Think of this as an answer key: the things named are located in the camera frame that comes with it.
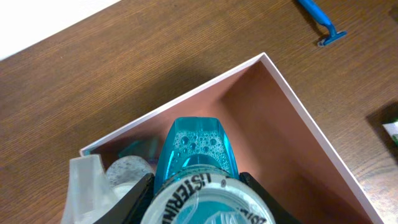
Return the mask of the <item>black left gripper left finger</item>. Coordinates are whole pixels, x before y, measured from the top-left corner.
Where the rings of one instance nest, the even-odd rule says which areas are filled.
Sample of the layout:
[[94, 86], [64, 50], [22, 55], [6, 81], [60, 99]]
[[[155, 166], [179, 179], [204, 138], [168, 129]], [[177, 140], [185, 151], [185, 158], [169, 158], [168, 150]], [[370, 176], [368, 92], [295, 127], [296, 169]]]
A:
[[140, 223], [154, 198], [154, 174], [146, 174], [110, 211], [95, 224]]

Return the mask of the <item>purple foam soap dispenser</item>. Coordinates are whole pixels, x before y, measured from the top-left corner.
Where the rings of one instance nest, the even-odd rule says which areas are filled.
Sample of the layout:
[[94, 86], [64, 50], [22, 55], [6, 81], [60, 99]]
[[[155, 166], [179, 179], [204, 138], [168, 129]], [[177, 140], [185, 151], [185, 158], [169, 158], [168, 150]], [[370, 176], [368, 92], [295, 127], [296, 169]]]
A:
[[62, 223], [95, 223], [146, 174], [154, 174], [139, 156], [125, 156], [104, 170], [98, 154], [70, 160], [67, 200]]

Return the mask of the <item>green soap bar box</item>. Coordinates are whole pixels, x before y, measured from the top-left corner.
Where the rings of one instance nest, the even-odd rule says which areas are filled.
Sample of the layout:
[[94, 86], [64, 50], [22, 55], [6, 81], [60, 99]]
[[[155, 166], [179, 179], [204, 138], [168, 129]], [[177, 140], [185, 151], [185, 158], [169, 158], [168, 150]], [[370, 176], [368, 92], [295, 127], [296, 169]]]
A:
[[398, 145], [398, 120], [395, 119], [388, 123], [382, 125], [383, 128], [386, 130], [390, 138], [393, 140], [394, 144]]

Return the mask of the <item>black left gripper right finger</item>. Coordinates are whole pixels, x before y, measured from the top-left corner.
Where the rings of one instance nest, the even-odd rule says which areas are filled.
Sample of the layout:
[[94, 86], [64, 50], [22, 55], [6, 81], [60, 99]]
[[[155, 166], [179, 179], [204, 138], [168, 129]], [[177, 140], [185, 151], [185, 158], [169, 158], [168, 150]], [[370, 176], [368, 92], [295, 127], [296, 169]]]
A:
[[240, 173], [239, 179], [262, 198], [271, 211], [276, 224], [301, 224], [301, 222], [284, 209], [250, 173]]

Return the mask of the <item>blue mouthwash bottle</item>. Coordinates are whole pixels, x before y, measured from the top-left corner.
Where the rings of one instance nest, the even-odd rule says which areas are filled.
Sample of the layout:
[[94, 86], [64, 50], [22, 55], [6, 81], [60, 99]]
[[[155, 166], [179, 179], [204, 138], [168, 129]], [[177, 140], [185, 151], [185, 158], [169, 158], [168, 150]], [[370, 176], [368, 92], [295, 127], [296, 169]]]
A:
[[275, 223], [239, 179], [231, 143], [216, 118], [177, 118], [157, 165], [154, 199], [142, 223]]

